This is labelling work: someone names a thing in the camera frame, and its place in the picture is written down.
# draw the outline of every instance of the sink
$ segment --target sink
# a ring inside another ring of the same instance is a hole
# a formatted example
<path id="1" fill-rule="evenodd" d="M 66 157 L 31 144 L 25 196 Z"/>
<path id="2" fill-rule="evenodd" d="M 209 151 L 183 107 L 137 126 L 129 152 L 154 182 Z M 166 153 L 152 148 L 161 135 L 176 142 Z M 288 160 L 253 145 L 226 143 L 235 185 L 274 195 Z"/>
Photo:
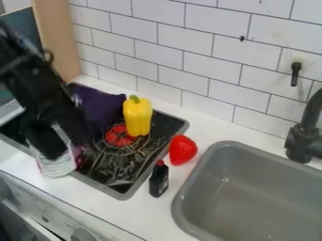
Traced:
<path id="1" fill-rule="evenodd" d="M 173 200 L 203 241 L 321 241 L 322 172 L 238 142 L 211 146 Z"/>

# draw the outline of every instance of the white countertop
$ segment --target white countertop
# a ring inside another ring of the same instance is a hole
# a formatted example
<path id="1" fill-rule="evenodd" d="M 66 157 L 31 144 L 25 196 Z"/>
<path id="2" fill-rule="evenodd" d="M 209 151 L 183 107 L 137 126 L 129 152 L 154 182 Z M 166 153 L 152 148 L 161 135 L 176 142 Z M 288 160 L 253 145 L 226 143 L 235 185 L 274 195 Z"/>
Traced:
<path id="1" fill-rule="evenodd" d="M 77 82 L 109 93 L 134 93 L 88 76 L 80 76 Z M 177 227 L 172 219 L 170 206 L 174 196 L 206 149 L 222 140 L 234 140 L 285 157 L 284 140 L 149 98 L 155 109 L 189 121 L 190 128 L 185 134 L 194 139 L 199 146 L 198 155 L 185 166 L 173 167 L 168 157 L 165 158 L 169 166 L 169 190 L 159 199 L 150 196 L 147 182 L 130 200 L 118 201 L 70 176 L 59 179 L 44 178 L 40 175 L 32 157 L 3 141 L 0 141 L 0 169 L 146 240 L 196 240 Z M 322 161 L 315 159 L 309 166 L 322 169 Z"/>

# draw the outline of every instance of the purple towel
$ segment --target purple towel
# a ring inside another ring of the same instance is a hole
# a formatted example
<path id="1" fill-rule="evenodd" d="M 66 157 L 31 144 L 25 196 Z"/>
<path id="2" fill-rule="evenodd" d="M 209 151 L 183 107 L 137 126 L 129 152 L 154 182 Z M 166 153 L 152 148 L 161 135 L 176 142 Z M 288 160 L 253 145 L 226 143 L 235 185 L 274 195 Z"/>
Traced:
<path id="1" fill-rule="evenodd" d="M 72 96 L 76 96 L 89 122 L 89 130 L 95 137 L 100 137 L 116 120 L 122 117 L 122 105 L 125 94 L 114 95 L 101 92 L 95 88 L 68 85 Z"/>

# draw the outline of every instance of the black bottle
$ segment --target black bottle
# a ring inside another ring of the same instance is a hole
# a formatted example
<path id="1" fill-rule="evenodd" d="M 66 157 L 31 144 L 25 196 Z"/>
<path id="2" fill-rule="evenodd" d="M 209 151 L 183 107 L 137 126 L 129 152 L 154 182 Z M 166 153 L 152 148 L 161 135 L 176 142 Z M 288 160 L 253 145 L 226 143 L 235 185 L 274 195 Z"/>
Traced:
<path id="1" fill-rule="evenodd" d="M 149 180 L 150 183 L 150 194 L 159 198 L 169 188 L 169 168 L 165 165 L 164 161 L 157 161 L 153 175 Z"/>

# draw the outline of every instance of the subway tile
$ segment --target subway tile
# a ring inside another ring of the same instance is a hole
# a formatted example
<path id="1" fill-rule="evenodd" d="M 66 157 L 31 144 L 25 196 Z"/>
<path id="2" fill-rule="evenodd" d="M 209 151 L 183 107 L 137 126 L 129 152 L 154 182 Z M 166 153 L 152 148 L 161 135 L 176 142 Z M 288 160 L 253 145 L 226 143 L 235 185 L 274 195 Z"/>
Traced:
<path id="1" fill-rule="evenodd" d="M 117 86 L 137 91 L 137 78 L 125 72 L 118 72 L 103 66 L 98 67 L 100 79 Z"/>
<path id="2" fill-rule="evenodd" d="M 97 65 L 80 59 L 82 73 L 94 78 L 98 78 Z"/>
<path id="3" fill-rule="evenodd" d="M 247 40 L 240 41 L 239 39 L 215 36 L 215 57 L 275 71 L 280 54 L 281 47 Z"/>
<path id="4" fill-rule="evenodd" d="M 184 26 L 185 4 L 171 1 L 133 0 L 134 16 L 164 24 Z"/>
<path id="5" fill-rule="evenodd" d="M 183 106 L 225 121 L 233 119 L 233 105 L 184 91 Z"/>
<path id="6" fill-rule="evenodd" d="M 186 27 L 233 37 L 246 36 L 250 15 L 248 13 L 186 6 Z"/>
<path id="7" fill-rule="evenodd" d="M 250 39 L 288 48 L 322 53 L 322 25 L 253 15 Z"/>
<path id="8" fill-rule="evenodd" d="M 286 138 L 290 128 L 295 125 L 289 120 L 268 116 L 242 107 L 236 108 L 234 123 L 281 138 Z"/>
<path id="9" fill-rule="evenodd" d="M 74 4 L 74 5 L 79 5 L 83 7 L 87 6 L 86 0 L 70 0 L 69 2 L 70 4 Z"/>
<path id="10" fill-rule="evenodd" d="M 83 60 L 115 68 L 113 53 L 91 47 L 85 44 L 77 43 L 78 55 Z"/>
<path id="11" fill-rule="evenodd" d="M 306 104 L 273 95 L 267 113 L 290 121 L 300 122 Z"/>
<path id="12" fill-rule="evenodd" d="M 88 0 L 90 8 L 131 15 L 131 0 Z"/>
<path id="13" fill-rule="evenodd" d="M 139 40 L 156 42 L 156 23 L 111 14 L 113 33 Z"/>
<path id="14" fill-rule="evenodd" d="M 207 95 L 208 78 L 162 66 L 159 67 L 159 74 L 161 83 L 201 95 Z"/>
<path id="15" fill-rule="evenodd" d="M 176 26 L 159 25 L 159 43 L 203 55 L 211 55 L 213 35 Z"/>
<path id="16" fill-rule="evenodd" d="M 269 94 L 236 85 L 211 80 L 209 96 L 230 104 L 266 112 Z"/>
<path id="17" fill-rule="evenodd" d="M 116 55 L 116 64 L 119 71 L 157 81 L 156 64 L 121 55 Z"/>
<path id="18" fill-rule="evenodd" d="M 292 19 L 322 24 L 321 9 L 321 0 L 297 0 L 294 4 Z"/>
<path id="19" fill-rule="evenodd" d="M 176 69 L 183 68 L 182 51 L 140 40 L 135 40 L 135 43 L 137 58 L 161 65 L 170 66 Z"/>
<path id="20" fill-rule="evenodd" d="M 322 81 L 322 56 L 297 50 L 283 49 L 280 72 L 292 73 L 292 63 L 301 62 L 299 76 Z"/>
<path id="21" fill-rule="evenodd" d="M 299 78 L 298 85 L 291 87 L 291 75 L 244 66 L 240 84 L 244 87 L 305 102 L 312 81 Z"/>
<path id="22" fill-rule="evenodd" d="M 92 30 L 94 45 L 112 52 L 134 56 L 134 41 L 120 35 Z"/>
<path id="23" fill-rule="evenodd" d="M 72 22 L 110 31 L 108 13 L 90 8 L 71 6 Z"/>
<path id="24" fill-rule="evenodd" d="M 92 45 L 93 39 L 91 36 L 90 28 L 80 25 L 73 26 L 76 41 Z"/>
<path id="25" fill-rule="evenodd" d="M 185 2 L 188 4 L 211 6 L 211 7 L 217 6 L 217 0 L 175 0 L 175 1 Z"/>
<path id="26" fill-rule="evenodd" d="M 241 65 L 232 62 L 185 53 L 185 71 L 237 84 Z"/>
<path id="27" fill-rule="evenodd" d="M 181 104 L 181 91 L 147 79 L 137 79 L 138 92 L 172 104 Z"/>
<path id="28" fill-rule="evenodd" d="M 228 8 L 276 17 L 288 18 L 293 0 L 223 0 L 219 1 L 220 8 Z"/>

